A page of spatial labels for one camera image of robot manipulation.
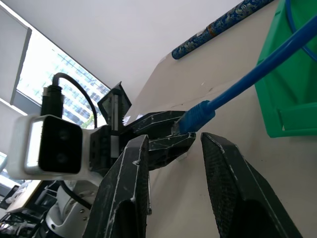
green container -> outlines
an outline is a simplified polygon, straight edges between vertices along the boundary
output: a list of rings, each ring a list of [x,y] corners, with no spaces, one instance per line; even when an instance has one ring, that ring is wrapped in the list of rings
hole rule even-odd
[[[317,14],[317,0],[291,0],[292,15],[299,29]],[[281,0],[258,63],[292,35]],[[317,52],[317,37],[307,46]],[[256,90],[270,137],[317,135],[317,62],[303,50],[260,80]]]

